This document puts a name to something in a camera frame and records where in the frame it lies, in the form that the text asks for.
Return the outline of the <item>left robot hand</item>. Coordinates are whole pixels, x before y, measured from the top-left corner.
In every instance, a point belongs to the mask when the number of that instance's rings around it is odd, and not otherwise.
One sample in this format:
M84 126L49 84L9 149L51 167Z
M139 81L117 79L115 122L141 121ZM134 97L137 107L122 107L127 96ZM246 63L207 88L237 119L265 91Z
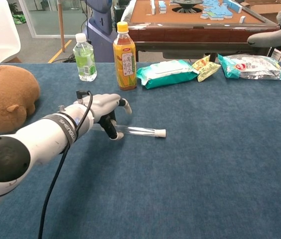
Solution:
M129 102L118 94L96 94L87 93L85 97L77 96L76 104L82 104L89 108L93 116L93 124L99 124L111 140L119 140L124 134L117 132L115 128L115 109L123 107L125 112L132 114Z

